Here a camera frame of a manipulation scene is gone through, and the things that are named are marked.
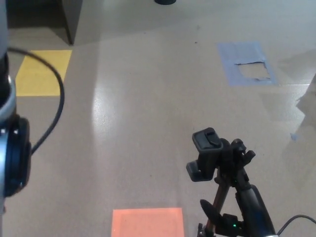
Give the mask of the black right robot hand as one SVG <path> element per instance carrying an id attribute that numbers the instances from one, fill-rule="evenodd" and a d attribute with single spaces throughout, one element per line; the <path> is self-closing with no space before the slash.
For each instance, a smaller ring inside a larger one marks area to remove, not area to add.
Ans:
<path id="1" fill-rule="evenodd" d="M 214 202 L 201 199 L 200 205 L 208 217 L 204 226 L 198 225 L 198 237 L 276 237 L 276 231 L 258 189 L 249 185 L 247 190 L 237 187 L 235 197 L 243 220 L 231 214 L 221 214 L 230 187 L 233 186 L 229 176 L 217 171 L 215 182 L 219 185 Z"/>

